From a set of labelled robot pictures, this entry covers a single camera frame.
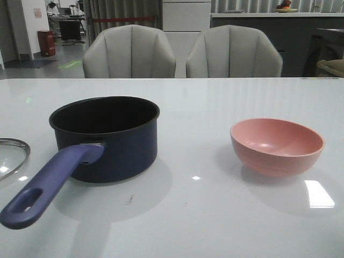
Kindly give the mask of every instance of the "saucepan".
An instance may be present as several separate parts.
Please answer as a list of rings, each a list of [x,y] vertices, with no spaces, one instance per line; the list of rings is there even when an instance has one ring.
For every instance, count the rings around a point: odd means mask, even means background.
[[[91,98],[54,111],[49,123],[59,151],[0,213],[11,229],[26,228],[46,210],[69,176],[109,183],[146,170],[157,156],[159,107],[137,97]]]

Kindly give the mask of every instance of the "white table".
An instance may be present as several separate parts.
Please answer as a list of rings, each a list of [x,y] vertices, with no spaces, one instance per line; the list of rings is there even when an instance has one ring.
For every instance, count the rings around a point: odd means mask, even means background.
[[[0,137],[27,142],[31,156],[0,182],[0,209],[56,152],[49,115],[113,95],[160,107],[154,164],[125,182],[69,179],[35,224],[0,225],[0,257],[343,257],[344,79],[2,80]],[[253,117],[308,126],[326,147],[299,176],[259,176],[229,134]]]

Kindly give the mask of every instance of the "chair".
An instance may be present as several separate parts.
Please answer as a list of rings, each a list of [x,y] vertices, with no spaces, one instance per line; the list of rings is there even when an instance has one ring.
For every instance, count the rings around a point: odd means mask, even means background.
[[[83,69],[85,78],[174,78],[176,61],[163,31],[125,25],[97,36]]]
[[[225,25],[199,34],[186,69],[188,78],[280,77],[282,57],[262,31]]]

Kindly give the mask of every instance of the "gray floor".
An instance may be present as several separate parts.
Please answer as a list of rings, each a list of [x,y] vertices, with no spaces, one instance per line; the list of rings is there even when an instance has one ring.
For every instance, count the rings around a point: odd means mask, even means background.
[[[82,36],[84,44],[76,43],[63,46],[61,39],[55,42],[56,54],[49,57],[40,56],[36,59],[57,60],[41,68],[7,68],[0,70],[0,80],[5,78],[84,78],[82,64],[77,63],[66,67],[72,61],[81,61],[89,44],[86,36]]]

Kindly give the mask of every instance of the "purple handle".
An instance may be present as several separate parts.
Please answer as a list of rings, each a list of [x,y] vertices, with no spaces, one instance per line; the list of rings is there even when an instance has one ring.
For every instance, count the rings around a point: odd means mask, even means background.
[[[56,153],[0,213],[0,222],[13,230],[35,223],[80,163],[94,163],[101,144],[72,145]]]

